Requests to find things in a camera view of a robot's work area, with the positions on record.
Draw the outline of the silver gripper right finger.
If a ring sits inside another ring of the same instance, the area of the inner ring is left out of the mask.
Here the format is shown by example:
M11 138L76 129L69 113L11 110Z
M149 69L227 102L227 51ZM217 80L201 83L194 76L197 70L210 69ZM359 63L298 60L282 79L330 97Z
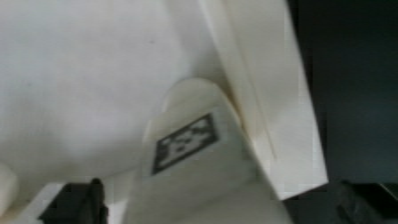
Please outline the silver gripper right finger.
M343 181L336 224L398 224L398 183Z

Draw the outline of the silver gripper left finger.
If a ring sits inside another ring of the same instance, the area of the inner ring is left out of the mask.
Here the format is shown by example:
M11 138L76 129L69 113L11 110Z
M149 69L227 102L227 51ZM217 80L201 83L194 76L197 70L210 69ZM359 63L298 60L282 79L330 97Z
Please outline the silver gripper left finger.
M108 224L105 185L98 178L64 185L37 219L43 224Z

